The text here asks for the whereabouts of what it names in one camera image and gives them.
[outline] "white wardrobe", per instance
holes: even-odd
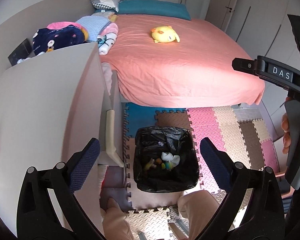
[[[238,0],[226,33],[251,58],[266,56],[300,70],[300,54],[287,14],[300,16],[300,0]],[[266,82],[262,101],[279,137],[283,135],[286,96],[287,91]]]

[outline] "plastic bag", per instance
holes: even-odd
[[[199,165],[189,130],[158,126],[140,128],[135,143],[133,173],[138,189],[151,193],[168,193],[196,186]],[[162,152],[179,155],[179,165],[171,171],[158,166],[145,172],[143,167],[151,158],[161,158]]]

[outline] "pink foam mat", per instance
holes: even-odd
[[[274,170],[274,173],[279,172],[278,160],[276,158],[272,141],[266,140],[261,142],[261,148],[266,166],[270,166]]]
[[[194,142],[197,144],[195,149],[197,150],[199,165],[201,166],[200,173],[202,174],[202,188],[210,193],[216,193],[220,190],[220,188],[218,187],[218,184],[216,183],[210,169],[200,154],[200,142],[203,138],[208,137],[218,150],[226,151],[221,130],[218,127],[218,122],[212,107],[189,108],[188,114],[190,116],[189,120],[192,122],[190,126],[194,130]]]

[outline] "checkered pillow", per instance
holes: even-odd
[[[116,10],[119,11],[119,2],[122,0],[91,0],[92,6],[99,10]]]

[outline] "teal pillow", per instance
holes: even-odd
[[[123,0],[116,14],[148,14],[175,17],[191,21],[184,4],[158,0]]]
[[[113,10],[113,9],[109,9],[109,10],[100,10],[100,9],[96,9],[95,13],[96,12],[114,12],[115,14],[117,14],[117,11],[116,10]]]

